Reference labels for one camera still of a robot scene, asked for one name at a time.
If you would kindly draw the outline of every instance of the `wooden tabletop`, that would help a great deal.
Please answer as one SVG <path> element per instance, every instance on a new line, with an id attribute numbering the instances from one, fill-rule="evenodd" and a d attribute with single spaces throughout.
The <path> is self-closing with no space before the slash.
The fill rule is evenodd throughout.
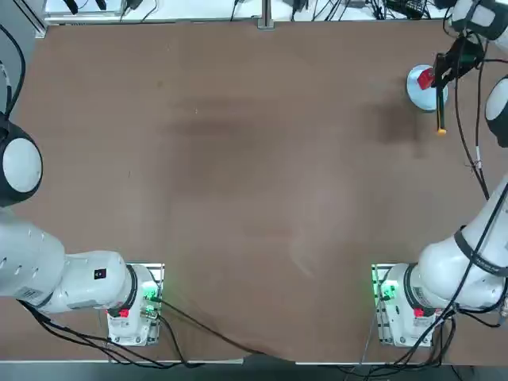
<path id="1" fill-rule="evenodd" d="M 164 297 L 243 344 L 358 362 L 371 264 L 415 261 L 483 204 L 452 91 L 445 137 L 405 92 L 409 70 L 451 43 L 440 21 L 51 28 L 17 118 L 40 146 L 44 179 L 14 210 L 68 253 L 164 262 Z M 486 68 L 483 99 L 502 69 Z M 476 78 L 460 83 L 469 141 Z M 508 157 L 481 123 L 493 187 Z M 105 358 L 50 337 L 13 301 L 0 309 L 1 360 Z M 56 319 L 104 335 L 99 314 Z M 189 358 L 243 356 L 167 317 Z M 402 353 L 376 335 L 368 361 Z M 161 340 L 144 353 L 175 359 Z M 448 361 L 508 365 L 506 340 L 461 318 Z"/>

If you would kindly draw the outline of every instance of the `robotic arm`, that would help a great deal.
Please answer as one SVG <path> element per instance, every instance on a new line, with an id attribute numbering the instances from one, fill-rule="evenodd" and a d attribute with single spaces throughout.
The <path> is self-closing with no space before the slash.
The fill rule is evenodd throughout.
<path id="1" fill-rule="evenodd" d="M 508 52 L 508 3 L 459 0 L 451 25 L 460 33 L 477 33 Z M 501 147 L 508 147 L 507 105 L 508 75 L 493 88 L 485 110 L 487 125 Z M 389 270 L 383 283 L 390 290 L 382 292 L 380 300 L 386 308 L 393 344 L 403 347 L 417 342 L 452 300 L 471 260 L 473 266 L 454 303 L 482 310 L 501 302 L 501 314 L 508 314 L 508 199 L 502 201 L 479 255 L 472 255 L 507 183 L 508 174 L 473 221 L 446 240 L 428 245 L 417 264 L 396 264 Z M 430 346 L 431 336 L 432 331 L 421 345 Z"/>
<path id="2" fill-rule="evenodd" d="M 111 340 L 151 341 L 158 322 L 149 311 L 156 303 L 145 296 L 160 289 L 145 266 L 125 264 L 117 252 L 68 255 L 51 234 L 5 209 L 35 194 L 43 165 L 32 138 L 1 113 L 0 158 L 0 296 L 25 301 L 42 313 L 104 309 Z"/>

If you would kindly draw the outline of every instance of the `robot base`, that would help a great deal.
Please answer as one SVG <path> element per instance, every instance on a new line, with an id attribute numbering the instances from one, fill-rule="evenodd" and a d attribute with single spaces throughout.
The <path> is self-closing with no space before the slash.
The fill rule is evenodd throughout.
<path id="1" fill-rule="evenodd" d="M 407 266 L 373 264 L 371 267 L 379 341 L 397 347 L 412 347 L 436 319 L 436 314 L 418 316 L 407 302 L 403 282 Z M 432 335 L 433 330 L 420 346 L 430 347 Z"/>
<path id="2" fill-rule="evenodd" d="M 130 310 L 120 317 L 107 315 L 108 336 L 121 345 L 144 346 L 159 341 L 157 320 L 161 305 L 146 298 L 162 297 L 163 264 L 131 264 L 137 275 L 137 293 Z"/>

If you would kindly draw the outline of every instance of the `black cable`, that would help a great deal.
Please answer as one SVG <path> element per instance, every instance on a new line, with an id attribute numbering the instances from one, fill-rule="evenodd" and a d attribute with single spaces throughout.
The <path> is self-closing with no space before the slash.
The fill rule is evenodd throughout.
<path id="1" fill-rule="evenodd" d="M 318 18 L 319 16 L 321 16 L 321 14 L 325 11 L 326 7 L 328 6 L 328 4 L 332 4 L 332 8 L 333 6 L 335 5 L 332 0 L 328 0 L 327 3 L 325 4 L 325 6 L 323 6 L 321 8 L 321 10 L 316 14 L 316 9 L 318 7 L 318 1 L 319 0 L 316 0 L 316 4 L 314 4 L 314 13 L 312 15 L 312 21 L 316 21 L 316 18 Z"/>
<path id="2" fill-rule="evenodd" d="M 388 13 L 387 0 L 383 0 L 383 20 L 387 19 L 387 13 Z"/>
<path id="3" fill-rule="evenodd" d="M 83 5 L 82 5 L 82 6 L 80 6 L 80 7 L 78 8 L 78 10 L 82 10 L 82 9 L 85 7 L 85 5 L 86 5 L 86 4 L 88 4 L 88 0 L 86 0 L 86 1 L 83 3 Z"/>
<path id="4" fill-rule="evenodd" d="M 461 312 L 461 314 L 469 316 L 470 318 L 475 319 L 478 323 L 485 325 L 486 327 L 489 327 L 489 328 L 499 328 L 501 326 L 501 324 L 499 324 L 499 323 L 496 323 L 496 324 L 488 323 L 469 312 Z"/>
<path id="5" fill-rule="evenodd" d="M 156 11 L 157 6 L 159 6 L 159 1 L 155 0 L 155 3 L 156 4 L 153 6 L 153 8 L 147 14 L 145 14 L 145 16 L 141 19 L 140 24 L 143 24 L 144 21 L 148 18 L 148 16 L 150 16 L 152 13 L 154 13 Z"/>
<path id="6" fill-rule="evenodd" d="M 107 351 L 109 353 L 109 356 L 110 356 L 111 353 L 113 353 L 114 355 L 120 356 L 124 360 L 128 361 L 130 364 L 134 364 L 136 366 L 141 366 L 142 368 L 170 369 L 170 368 L 173 368 L 176 365 L 179 365 L 179 363 L 165 365 L 165 364 L 162 364 L 162 363 L 160 363 L 158 361 L 152 360 L 152 359 L 150 359 L 150 358 L 148 358 L 146 356 L 143 356 L 143 355 L 141 355 L 141 354 L 139 354 L 137 352 L 134 352 L 133 350 L 125 347 L 124 345 L 121 345 L 121 344 L 115 343 L 112 340 L 106 339 L 105 337 L 97 337 L 97 336 L 93 336 L 93 335 L 87 335 L 85 333 L 76 332 L 73 329 L 70 329 L 68 327 L 65 327 L 65 326 L 62 326 L 62 325 L 57 325 L 49 317 L 41 314 L 39 311 L 37 311 L 33 306 L 29 305 L 27 302 L 23 302 L 21 300 L 18 300 L 18 301 L 32 314 L 32 316 L 36 319 L 36 321 L 39 324 L 52 327 L 53 329 L 57 329 L 57 330 L 59 330 L 61 332 L 70 333 L 71 335 L 73 335 L 75 337 L 78 337 L 78 338 L 80 338 L 80 339 L 82 339 L 84 341 L 86 339 L 88 339 L 89 341 L 101 341 L 101 342 L 104 342 L 104 343 L 107 343 L 107 344 L 114 345 L 115 347 L 117 347 L 119 349 L 122 349 L 123 351 L 125 351 L 125 352 L 127 352 L 127 353 L 129 353 L 129 354 L 131 354 L 131 355 L 141 359 L 141 360 L 148 361 L 149 363 L 152 363 L 153 365 L 136 363 L 136 362 L 128 359 L 127 357 L 123 356 L 122 354 L 114 351 L 113 349 L 102 348 L 102 347 L 96 345 L 95 343 L 91 343 L 91 344 L 88 344 L 88 343 L 87 344 L 83 344 L 82 343 L 81 345 L 91 346 L 93 348 L 96 348 L 96 349 L 100 350 L 101 352 Z"/>
<path id="7" fill-rule="evenodd" d="M 450 365 L 450 368 L 452 369 L 453 373 L 455 373 L 455 376 L 459 379 L 459 381 L 463 381 L 462 377 L 460 377 L 459 372 L 455 369 L 453 365 Z"/>
<path id="8" fill-rule="evenodd" d="M 449 349 L 449 347 L 450 347 L 450 345 L 452 343 L 453 337 L 455 336 L 456 321 L 455 321 L 454 315 L 455 315 L 455 311 L 450 311 L 448 313 L 448 315 L 445 317 L 446 321 L 448 319 L 451 320 L 451 322 L 452 322 L 452 328 L 451 328 L 450 334 L 448 335 L 448 338 L 447 338 L 447 340 L 446 340 L 446 342 L 444 344 L 443 344 L 443 326 L 444 326 L 444 322 L 443 322 L 443 324 L 441 324 L 439 333 L 438 333 L 437 338 L 436 338 L 437 341 L 440 342 L 440 349 L 441 350 L 438 352 L 437 356 L 435 356 L 436 355 L 437 346 L 433 346 L 433 350 L 430 353 L 429 358 L 427 359 L 427 361 L 425 361 L 422 364 L 407 364 L 407 365 L 404 365 L 404 366 L 402 366 L 402 365 L 398 366 L 398 365 L 393 365 L 393 364 L 385 364 L 385 365 L 382 365 L 381 367 L 378 367 L 378 368 L 371 368 L 366 375 L 361 375 L 359 373 L 356 373 L 356 372 L 354 372 L 354 369 L 353 370 L 352 369 L 344 369 L 344 367 L 341 367 L 341 366 L 336 366 L 335 368 L 337 368 L 339 371 L 345 373 L 346 375 L 354 375 L 356 377 L 360 377 L 360 378 L 364 378 L 364 379 L 370 379 L 370 378 L 384 378 L 384 377 L 387 377 L 389 375 L 398 374 L 401 371 L 421 371 L 421 370 L 426 369 L 426 368 L 439 367 L 439 366 L 441 366 L 443 358 L 444 358 L 446 352 L 448 351 L 448 349 Z M 390 371 L 384 372 L 383 374 L 380 374 L 380 375 L 372 375 L 373 373 L 375 373 L 376 371 L 380 370 L 381 368 L 386 368 L 386 369 L 388 369 Z"/>
<path id="9" fill-rule="evenodd" d="M 342 0 L 337 0 L 335 4 L 333 4 L 332 9 L 329 11 L 328 16 L 325 17 L 325 21 L 331 21 L 333 17 L 335 16 L 335 13 L 337 13 L 337 10 L 339 9 L 339 5 L 342 3 Z"/>
<path id="10" fill-rule="evenodd" d="M 231 11 L 231 18 L 229 19 L 229 22 L 233 21 L 235 18 L 235 10 L 237 9 L 237 5 L 240 2 L 240 0 L 235 0 L 233 3 L 233 10 Z"/>
<path id="11" fill-rule="evenodd" d="M 3 74 L 3 76 L 4 76 L 5 80 L 6 80 L 6 89 L 7 89 L 7 92 L 6 92 L 6 111 L 7 111 L 7 108 L 9 107 L 10 103 L 12 102 L 13 88 L 10 85 L 10 78 L 9 78 L 9 73 L 7 72 L 6 65 L 3 64 L 2 60 L 0 60 L 0 71 L 2 72 L 2 74 Z"/>
<path id="12" fill-rule="evenodd" d="M 460 141 L 462 142 L 462 147 L 464 148 L 464 151 L 466 152 L 466 157 L 468 158 L 468 162 L 471 165 L 471 170 L 475 174 L 476 180 L 478 180 L 478 183 L 482 189 L 483 196 L 486 200 L 489 199 L 489 192 L 487 189 L 487 185 L 484 181 L 482 181 L 482 178 L 480 177 L 478 173 L 478 169 L 476 167 L 475 162 L 473 161 L 471 157 L 471 153 L 469 152 L 468 144 L 466 143 L 466 139 L 464 137 L 464 131 L 462 130 L 462 124 L 460 122 L 460 111 L 459 111 L 459 76 L 458 73 L 460 72 L 460 60 L 462 57 L 462 53 L 464 52 L 464 45 L 465 45 L 465 37 L 463 37 L 463 43 L 460 46 L 459 55 L 457 58 L 457 64 L 456 64 L 456 77 L 455 77 L 455 116 L 457 120 L 457 128 L 459 129 L 459 135 L 460 135 Z"/>
<path id="13" fill-rule="evenodd" d="M 167 321 L 162 315 L 159 315 L 160 322 L 167 328 L 167 331 L 169 332 L 171 336 L 171 340 L 173 341 L 173 345 L 175 346 L 176 354 L 178 355 L 179 360 L 182 362 L 182 364 L 185 366 L 185 368 L 197 368 L 203 365 L 201 364 L 190 364 L 187 360 L 185 360 L 185 357 L 183 357 L 182 350 L 180 349 L 180 346 L 178 344 L 178 341 L 176 340 L 175 331 L 173 331 L 173 328 L 169 324 L 169 321 Z"/>
<path id="14" fill-rule="evenodd" d="M 238 349 L 241 349 L 242 351 L 245 351 L 245 352 L 249 352 L 251 354 L 260 354 L 260 355 L 263 355 L 265 353 L 261 352 L 261 351 L 258 351 L 256 349 L 252 349 L 252 348 L 249 348 L 243 344 L 240 344 L 234 340 L 231 340 L 229 339 L 228 337 L 224 336 L 223 334 L 219 333 L 218 331 L 216 331 L 215 329 L 211 329 L 210 327 L 208 327 L 207 325 L 204 325 L 202 324 L 200 321 L 194 319 L 192 316 L 190 316 L 189 314 L 186 314 L 185 312 L 183 312 L 181 309 L 179 309 L 178 307 L 175 307 L 173 306 L 171 303 L 168 303 L 166 302 L 165 300 L 163 300 L 162 298 L 150 298 L 150 300 L 152 300 L 153 302 L 160 302 L 160 303 L 163 303 L 165 306 L 171 308 L 172 310 L 174 310 L 175 312 L 177 312 L 178 314 L 184 316 L 186 319 L 192 321 L 193 323 L 195 323 L 196 325 L 198 325 L 199 327 L 203 328 L 205 331 L 209 332 L 209 333 L 212 333 L 214 336 L 220 338 L 221 340 L 225 341 L 226 343 L 228 344 L 231 344 L 232 346 L 234 347 L 237 347 Z"/>
<path id="15" fill-rule="evenodd" d="M 25 61 L 25 55 L 23 54 L 23 51 L 21 50 L 21 47 L 17 43 L 16 39 L 13 37 L 12 34 L 9 33 L 9 31 L 4 28 L 2 24 L 0 24 L 0 30 L 4 32 L 4 34 L 7 36 L 7 38 L 12 42 L 14 47 L 16 48 L 17 54 L 19 55 L 19 60 L 21 63 L 21 73 L 19 75 L 19 81 L 17 81 L 16 90 L 14 91 L 14 94 L 12 96 L 12 100 L 8 107 L 6 107 L 6 115 L 5 119 L 9 119 L 10 114 L 13 111 L 14 106 L 16 105 L 17 99 L 19 98 L 19 94 L 21 93 L 21 88 L 23 87 L 23 82 L 25 81 L 25 74 L 26 74 L 26 61 Z"/>
<path id="16" fill-rule="evenodd" d="M 481 46 L 482 42 L 479 39 L 478 35 L 476 36 L 476 38 L 478 39 L 479 45 Z M 485 43 L 485 48 L 483 49 L 482 63 L 480 64 L 479 72 L 478 72 L 478 94 L 477 94 L 477 103 L 476 103 L 476 123 L 475 123 L 475 147 L 476 147 L 476 151 L 478 153 L 479 153 L 479 112 L 480 112 L 480 107 L 481 107 L 481 103 L 482 103 L 482 76 L 483 76 L 483 68 L 485 67 L 485 57 L 487 56 L 488 48 L 489 48 L 489 41 L 487 41 Z M 483 181 L 483 184 L 485 184 L 485 190 L 487 191 L 487 199 L 488 199 L 489 192 L 488 192 L 487 184 L 485 182 L 485 175 L 483 174 L 483 165 L 482 165 L 481 161 L 478 162 L 478 174 L 479 174 L 479 177 L 481 178 L 481 180 Z"/>
<path id="17" fill-rule="evenodd" d="M 106 354 L 110 359 L 112 359 L 114 361 L 115 364 L 121 364 L 121 365 L 137 365 L 136 363 L 134 363 L 131 359 L 128 359 L 127 357 L 123 356 L 122 354 L 114 351 L 113 349 L 108 349 L 108 348 L 102 348 L 98 345 L 96 345 L 94 342 L 88 340 L 88 339 L 85 339 L 83 338 L 82 340 L 83 341 L 78 341 L 78 340 L 75 340 L 71 337 L 67 337 L 67 336 L 64 336 L 60 333 L 57 333 L 55 332 L 54 330 L 50 329 L 45 323 L 41 322 L 41 321 L 37 321 L 39 323 L 39 325 L 44 329 L 46 330 L 47 332 L 49 332 L 50 334 L 52 334 L 53 336 L 55 337 L 58 337 L 62 340 L 65 340 L 65 341 L 69 341 L 73 344 L 78 344 L 78 345 L 82 345 L 82 346 L 85 346 L 85 347 L 91 347 L 91 348 L 94 348 L 94 349 L 97 349 L 101 352 L 103 352 L 104 354 Z M 115 357 L 116 356 L 119 356 L 121 358 L 123 358 L 124 360 L 126 360 L 127 362 L 126 363 L 122 363 L 118 358 Z"/>
<path id="18" fill-rule="evenodd" d="M 452 16 L 452 15 L 448 16 L 448 13 L 450 12 L 450 9 L 451 9 L 451 7 L 447 8 L 447 10 L 446 10 L 446 12 L 444 13 L 444 16 L 443 16 L 443 25 L 442 25 L 443 26 L 443 32 L 446 35 L 450 36 L 451 38 L 457 38 L 457 36 L 453 36 L 452 34 L 450 34 L 450 32 L 446 29 L 446 26 L 445 26 L 446 25 L 446 21 L 449 20 L 449 18 Z"/>
<path id="19" fill-rule="evenodd" d="M 348 8 L 350 2 L 351 2 L 351 0 L 348 0 L 346 2 L 344 10 L 342 11 L 341 15 L 339 16 L 339 20 L 338 21 L 342 20 L 342 16 L 344 16 L 344 13 L 346 13 L 346 9 Z"/>
<path id="20" fill-rule="evenodd" d="M 122 10 L 121 15 L 120 15 L 120 21 L 119 21 L 120 24 L 121 24 L 121 21 L 123 20 L 125 14 L 127 13 L 127 10 L 129 8 L 130 8 L 129 6 L 125 6 L 124 10 Z"/>

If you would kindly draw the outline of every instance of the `sticker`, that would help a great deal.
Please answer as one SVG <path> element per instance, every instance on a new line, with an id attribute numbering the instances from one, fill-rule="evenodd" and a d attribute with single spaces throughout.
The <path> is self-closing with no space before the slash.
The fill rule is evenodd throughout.
<path id="1" fill-rule="evenodd" d="M 129 321 L 128 319 L 125 319 L 124 317 L 112 317 L 108 321 L 109 325 L 111 325 L 114 328 L 127 328 L 129 327 Z"/>
<path id="2" fill-rule="evenodd" d="M 42 291 L 34 290 L 30 287 L 22 287 L 13 295 L 16 299 L 30 300 L 39 297 Z"/>
<path id="3" fill-rule="evenodd" d="M 420 302 L 420 304 L 422 304 L 423 306 L 431 306 L 430 302 L 423 295 L 423 289 L 421 287 L 413 287 L 413 293 L 414 296 L 416 296 L 416 298 Z"/>
<path id="4" fill-rule="evenodd" d="M 71 304 L 67 304 L 67 307 L 69 307 L 71 310 L 80 310 L 82 308 L 95 308 L 95 307 L 100 307 L 101 304 L 100 303 L 97 303 L 96 300 L 85 300 L 84 302 L 76 302 L 76 303 L 71 303 Z"/>
<path id="5" fill-rule="evenodd" d="M 418 328 L 429 327 L 432 323 L 434 323 L 434 316 L 416 317 L 413 320 L 413 326 Z"/>

